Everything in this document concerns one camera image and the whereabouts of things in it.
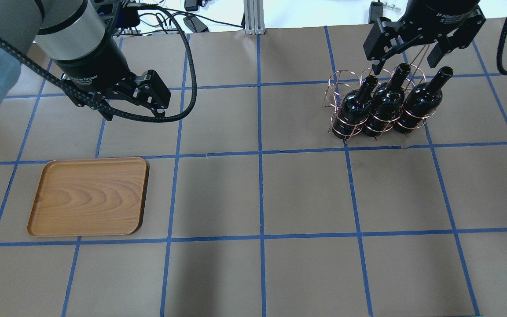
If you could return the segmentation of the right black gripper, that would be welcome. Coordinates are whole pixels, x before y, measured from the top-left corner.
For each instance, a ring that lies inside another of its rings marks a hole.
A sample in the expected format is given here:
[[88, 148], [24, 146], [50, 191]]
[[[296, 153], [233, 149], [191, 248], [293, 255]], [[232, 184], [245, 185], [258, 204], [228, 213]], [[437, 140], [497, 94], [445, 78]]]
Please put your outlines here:
[[414, 46], [434, 44], [429, 68], [456, 49], [467, 48], [486, 22], [478, 0], [409, 0], [402, 17], [380, 17], [364, 42], [364, 53], [378, 75], [392, 56]]

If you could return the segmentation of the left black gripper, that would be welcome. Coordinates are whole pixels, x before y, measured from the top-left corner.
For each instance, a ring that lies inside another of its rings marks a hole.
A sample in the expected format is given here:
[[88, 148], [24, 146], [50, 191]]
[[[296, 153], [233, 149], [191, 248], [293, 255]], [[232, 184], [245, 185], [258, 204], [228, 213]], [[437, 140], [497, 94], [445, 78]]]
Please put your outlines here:
[[108, 100], [124, 100], [145, 107], [155, 117], [165, 117], [171, 91], [155, 70], [135, 75], [114, 40], [102, 40], [87, 55], [73, 60], [56, 60], [62, 70], [60, 84], [75, 106], [100, 108], [106, 121], [114, 118]]

